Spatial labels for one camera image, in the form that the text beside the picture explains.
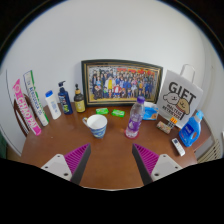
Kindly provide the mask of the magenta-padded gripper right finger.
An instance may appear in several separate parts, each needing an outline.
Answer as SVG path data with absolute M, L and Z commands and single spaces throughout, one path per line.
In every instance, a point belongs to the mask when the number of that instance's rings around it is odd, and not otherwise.
M 136 160 L 144 185 L 182 169 L 182 167 L 167 154 L 158 155 L 136 143 L 132 145 L 132 154 Z

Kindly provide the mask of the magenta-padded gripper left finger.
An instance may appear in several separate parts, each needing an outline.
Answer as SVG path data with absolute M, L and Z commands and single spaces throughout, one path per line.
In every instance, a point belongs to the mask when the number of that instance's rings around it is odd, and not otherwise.
M 90 154 L 91 145 L 85 144 L 66 155 L 56 154 L 42 169 L 79 185 Z

